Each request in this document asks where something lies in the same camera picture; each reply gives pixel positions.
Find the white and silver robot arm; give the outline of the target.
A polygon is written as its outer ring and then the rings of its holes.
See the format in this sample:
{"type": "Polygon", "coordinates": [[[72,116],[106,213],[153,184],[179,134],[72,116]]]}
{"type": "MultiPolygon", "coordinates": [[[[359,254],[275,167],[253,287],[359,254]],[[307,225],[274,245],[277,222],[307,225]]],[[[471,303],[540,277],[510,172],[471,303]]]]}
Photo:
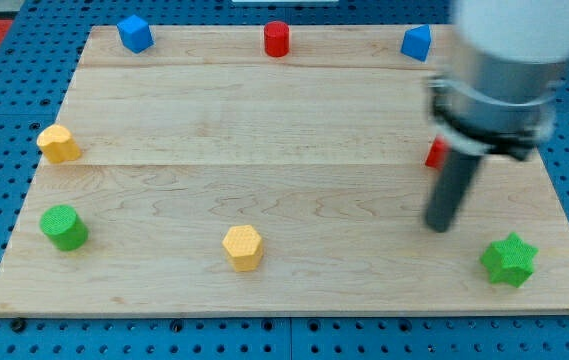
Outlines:
{"type": "Polygon", "coordinates": [[[466,156],[524,160],[554,130],[569,64],[569,0],[455,0],[432,118],[466,156]]]}

